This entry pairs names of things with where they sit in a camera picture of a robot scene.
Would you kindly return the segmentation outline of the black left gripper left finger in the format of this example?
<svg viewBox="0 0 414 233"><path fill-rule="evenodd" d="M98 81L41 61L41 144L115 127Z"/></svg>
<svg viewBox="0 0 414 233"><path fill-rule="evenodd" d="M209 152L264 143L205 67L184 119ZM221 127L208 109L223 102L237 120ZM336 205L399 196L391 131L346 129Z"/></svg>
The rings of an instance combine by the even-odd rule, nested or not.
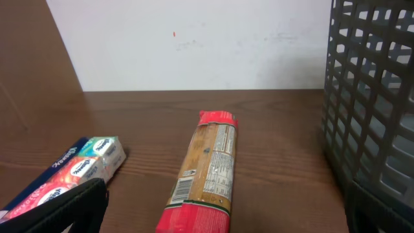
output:
<svg viewBox="0 0 414 233"><path fill-rule="evenodd" d="M1 223L1 232L99 232L108 203L104 180L94 178Z"/></svg>

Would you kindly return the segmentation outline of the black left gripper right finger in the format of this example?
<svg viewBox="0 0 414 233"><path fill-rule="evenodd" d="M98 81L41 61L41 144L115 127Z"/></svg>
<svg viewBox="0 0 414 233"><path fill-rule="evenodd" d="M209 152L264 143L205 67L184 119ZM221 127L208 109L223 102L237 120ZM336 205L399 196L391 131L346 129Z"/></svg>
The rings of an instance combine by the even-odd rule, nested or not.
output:
<svg viewBox="0 0 414 233"><path fill-rule="evenodd" d="M350 233L413 233L413 208L368 183L353 180L345 194Z"/></svg>

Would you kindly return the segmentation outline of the Kleenex tissue multipack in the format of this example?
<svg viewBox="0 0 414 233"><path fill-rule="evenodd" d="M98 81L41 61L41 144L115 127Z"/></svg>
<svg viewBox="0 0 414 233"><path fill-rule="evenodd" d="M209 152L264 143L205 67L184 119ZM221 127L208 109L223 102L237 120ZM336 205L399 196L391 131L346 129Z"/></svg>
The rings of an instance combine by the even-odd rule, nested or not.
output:
<svg viewBox="0 0 414 233"><path fill-rule="evenodd" d="M1 222L20 216L82 183L108 182L126 159L118 137L82 137L1 210Z"/></svg>

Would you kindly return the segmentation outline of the red spaghetti packet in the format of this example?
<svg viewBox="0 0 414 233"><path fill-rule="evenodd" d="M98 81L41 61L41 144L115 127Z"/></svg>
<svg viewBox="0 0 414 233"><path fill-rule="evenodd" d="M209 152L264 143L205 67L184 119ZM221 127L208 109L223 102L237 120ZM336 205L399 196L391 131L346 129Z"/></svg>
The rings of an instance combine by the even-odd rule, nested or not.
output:
<svg viewBox="0 0 414 233"><path fill-rule="evenodd" d="M227 111L199 116L156 232L229 231L238 121Z"/></svg>

